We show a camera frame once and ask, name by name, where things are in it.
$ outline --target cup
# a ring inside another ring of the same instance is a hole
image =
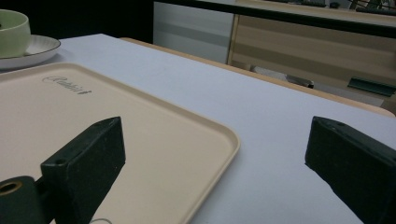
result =
[[[23,56],[29,47],[29,18],[17,11],[0,9],[0,59]]]

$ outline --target saucer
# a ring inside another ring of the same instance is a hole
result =
[[[43,36],[32,35],[29,48],[21,57],[0,58],[0,70],[17,69],[42,63],[53,57],[61,46],[61,41]]]

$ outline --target beige tray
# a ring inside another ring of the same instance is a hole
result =
[[[121,116],[126,164],[94,216],[112,223],[188,222],[240,146],[213,120],[71,63],[0,75],[0,104],[0,180],[38,179],[68,141]]]

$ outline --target white table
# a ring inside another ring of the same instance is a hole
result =
[[[361,223],[304,165],[314,116],[396,148],[396,119],[106,35],[63,39],[78,63],[227,125],[241,148],[191,223]]]

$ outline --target green cup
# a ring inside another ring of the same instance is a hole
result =
[[[0,59],[23,56],[29,47],[29,18],[17,11],[0,9]]]

